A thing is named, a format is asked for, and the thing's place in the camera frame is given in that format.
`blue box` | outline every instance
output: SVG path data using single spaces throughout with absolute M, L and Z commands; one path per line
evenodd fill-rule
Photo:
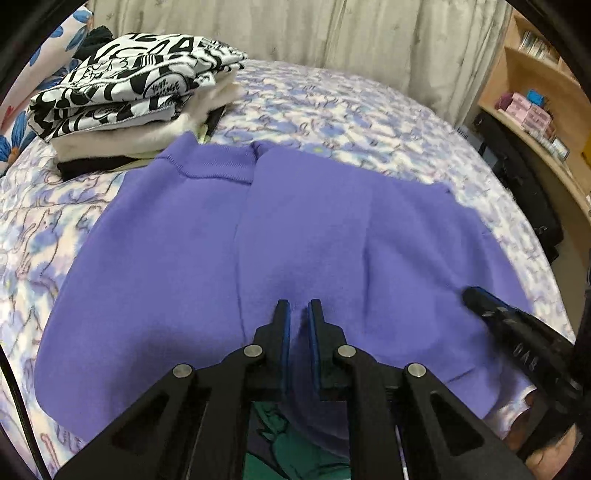
M 544 104 L 546 103 L 546 99 L 544 98 L 543 95 L 540 95 L 538 92 L 536 92 L 535 90 L 530 90 L 527 94 L 527 99 L 531 102 L 531 103 L 535 103 L 537 106 L 540 107 L 544 107 Z

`purple sweatshirt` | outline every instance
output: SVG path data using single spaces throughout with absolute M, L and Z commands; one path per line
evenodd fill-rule
M 528 381 L 462 306 L 471 285 L 530 310 L 478 214 L 442 184 L 184 134 L 126 174 L 82 246 L 41 340 L 35 393 L 91 440 L 175 365 L 202 368 L 250 343 L 287 299 L 294 391 L 282 409 L 346 455 L 344 406 L 311 392 L 307 303 L 320 299 L 379 362 L 421 362 L 483 417 Z

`metal screw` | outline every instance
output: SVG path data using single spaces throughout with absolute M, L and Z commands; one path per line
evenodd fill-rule
M 193 367 L 187 364 L 178 364 L 176 367 L 173 368 L 173 375 L 177 378 L 185 378 L 191 375 L 193 372 Z
M 350 345 L 341 345 L 337 350 L 340 356 L 344 356 L 345 358 L 351 358 L 357 353 L 354 346 Z
M 254 358 L 262 354 L 262 347 L 260 345 L 248 345 L 244 347 L 244 355 Z
M 414 377 L 420 378 L 427 373 L 427 369 L 421 364 L 410 364 L 408 366 L 408 373 L 410 373 Z

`folded clothes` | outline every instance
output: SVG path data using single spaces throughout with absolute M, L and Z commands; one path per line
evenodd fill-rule
M 100 48 L 59 85 L 31 99 L 27 121 L 44 140 L 144 125 L 180 115 L 189 95 L 243 68 L 248 56 L 190 35 L 128 34 Z
M 69 180 L 91 171 L 118 168 L 128 163 L 121 157 L 159 153 L 184 132 L 196 134 L 199 126 L 207 121 L 210 111 L 232 103 L 244 93 L 244 88 L 233 82 L 236 72 L 218 76 L 216 85 L 195 90 L 174 120 L 107 131 L 76 132 L 54 138 L 50 144 L 56 150 L 56 164 L 62 178 Z
M 426 365 L 483 417 L 529 382 L 463 307 L 468 285 L 530 311 L 495 238 L 446 186 L 184 134 L 126 174 L 92 228 L 47 322 L 35 394 L 91 440 L 176 364 L 203 368 L 252 342 L 287 299 L 293 392 L 281 408 L 347 455 L 346 409 L 313 394 L 307 303 L 320 298 L 379 362 Z

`black case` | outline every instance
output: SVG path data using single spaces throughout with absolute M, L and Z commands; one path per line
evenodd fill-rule
M 564 237 L 558 216 L 528 163 L 529 158 L 535 161 L 532 157 L 536 153 L 486 112 L 476 117 L 474 125 L 499 160 L 493 172 L 513 194 L 552 263 L 558 258 L 556 246 Z

